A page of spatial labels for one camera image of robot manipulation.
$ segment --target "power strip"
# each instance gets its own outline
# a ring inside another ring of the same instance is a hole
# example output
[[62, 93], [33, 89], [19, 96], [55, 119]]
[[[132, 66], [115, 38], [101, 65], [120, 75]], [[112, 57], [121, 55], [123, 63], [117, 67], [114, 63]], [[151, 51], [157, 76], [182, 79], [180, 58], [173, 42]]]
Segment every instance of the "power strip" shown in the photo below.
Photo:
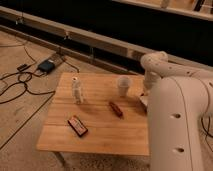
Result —
[[56, 67], [61, 65], [66, 59], [58, 53], [52, 54], [48, 59], [38, 65], [38, 70], [45, 73], [52, 72]]

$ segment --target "table leg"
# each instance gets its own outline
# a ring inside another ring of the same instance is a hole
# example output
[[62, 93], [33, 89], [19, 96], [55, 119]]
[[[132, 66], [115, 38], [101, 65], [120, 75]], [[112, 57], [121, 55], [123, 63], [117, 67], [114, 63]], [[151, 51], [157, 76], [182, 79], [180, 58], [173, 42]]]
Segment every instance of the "table leg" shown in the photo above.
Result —
[[54, 152], [53, 151], [53, 153], [55, 154], [56, 158], [60, 161], [60, 163], [62, 164], [62, 166], [66, 166], [67, 165], [64, 157], [61, 155], [60, 152]]

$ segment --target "red object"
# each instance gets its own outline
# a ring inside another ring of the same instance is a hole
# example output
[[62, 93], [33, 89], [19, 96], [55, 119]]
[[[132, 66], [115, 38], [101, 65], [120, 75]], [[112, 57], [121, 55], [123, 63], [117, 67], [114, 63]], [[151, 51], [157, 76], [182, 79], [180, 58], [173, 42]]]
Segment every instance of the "red object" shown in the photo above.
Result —
[[110, 101], [109, 105], [111, 106], [111, 108], [113, 109], [113, 111], [115, 112], [115, 114], [118, 117], [122, 117], [123, 116], [123, 112], [121, 111], [121, 109], [114, 102]]

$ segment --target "wooden table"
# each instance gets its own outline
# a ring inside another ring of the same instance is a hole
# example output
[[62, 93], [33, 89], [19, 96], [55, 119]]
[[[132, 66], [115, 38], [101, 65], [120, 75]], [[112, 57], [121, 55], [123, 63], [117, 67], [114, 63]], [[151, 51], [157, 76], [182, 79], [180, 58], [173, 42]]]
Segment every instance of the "wooden table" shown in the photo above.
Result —
[[[71, 80], [82, 82], [85, 101], [77, 105], [72, 97]], [[132, 86], [127, 97], [118, 95], [115, 74], [63, 73], [44, 123], [38, 150], [58, 152], [104, 153], [118, 155], [149, 155], [147, 117], [139, 101], [142, 75], [130, 75]], [[124, 113], [118, 118], [108, 102], [114, 101]], [[67, 120], [77, 115], [88, 128], [79, 138]]]

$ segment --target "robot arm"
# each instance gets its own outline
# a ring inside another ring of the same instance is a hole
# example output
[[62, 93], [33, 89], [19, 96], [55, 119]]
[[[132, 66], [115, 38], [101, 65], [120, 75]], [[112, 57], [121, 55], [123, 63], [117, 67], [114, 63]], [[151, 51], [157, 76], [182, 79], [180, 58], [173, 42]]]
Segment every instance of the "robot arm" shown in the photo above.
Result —
[[165, 52], [155, 52], [141, 58], [141, 66], [145, 69], [144, 86], [150, 90], [162, 77], [186, 76], [197, 78], [213, 78], [213, 73], [204, 69], [178, 65], [168, 62]]
[[203, 171], [197, 123], [199, 116], [213, 112], [213, 74], [170, 64], [164, 52], [144, 57], [141, 63], [148, 73], [144, 83], [148, 80], [147, 85], [151, 85], [148, 97], [151, 171]]

